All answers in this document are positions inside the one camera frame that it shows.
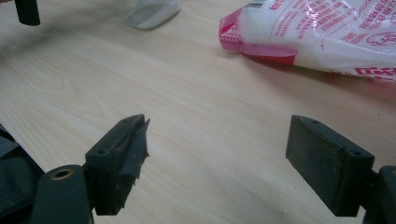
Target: red and white packaging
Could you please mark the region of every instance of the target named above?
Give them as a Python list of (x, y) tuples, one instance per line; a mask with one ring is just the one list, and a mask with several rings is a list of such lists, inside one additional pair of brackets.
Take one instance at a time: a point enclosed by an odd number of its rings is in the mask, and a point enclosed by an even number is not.
[(256, 0), (221, 19), (224, 49), (396, 81), (396, 0)]

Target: wooden table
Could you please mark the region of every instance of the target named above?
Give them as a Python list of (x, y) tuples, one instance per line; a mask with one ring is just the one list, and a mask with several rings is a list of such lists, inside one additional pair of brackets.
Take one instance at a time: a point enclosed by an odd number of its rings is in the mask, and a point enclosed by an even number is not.
[(149, 32), (109, 0), (40, 0), (42, 24), (0, 5), (0, 123), (49, 171), (83, 164), (143, 113), (150, 157), (125, 209), (96, 223), (361, 223), (334, 217), (285, 158), (290, 116), (318, 119), (396, 163), (396, 84), (225, 52), (220, 18), (248, 1), (181, 0)]

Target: plastic bag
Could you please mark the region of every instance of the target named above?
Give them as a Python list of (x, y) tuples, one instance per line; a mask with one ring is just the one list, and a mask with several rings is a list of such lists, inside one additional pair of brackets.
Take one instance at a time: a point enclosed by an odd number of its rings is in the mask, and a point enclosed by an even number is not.
[(224, 49), (396, 81), (396, 0), (256, 0), (221, 19)]

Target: black handle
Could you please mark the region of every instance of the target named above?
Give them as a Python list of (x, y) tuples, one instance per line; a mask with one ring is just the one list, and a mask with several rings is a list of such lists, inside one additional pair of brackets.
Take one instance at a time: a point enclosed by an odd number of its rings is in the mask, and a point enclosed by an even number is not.
[(20, 23), (37, 26), (40, 24), (36, 0), (15, 0)]

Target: white plastic bag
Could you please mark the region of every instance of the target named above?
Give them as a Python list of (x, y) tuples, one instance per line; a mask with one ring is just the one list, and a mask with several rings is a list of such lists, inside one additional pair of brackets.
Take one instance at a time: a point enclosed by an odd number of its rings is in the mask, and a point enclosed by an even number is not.
[(220, 22), (224, 49), (396, 81), (396, 0), (256, 0)]

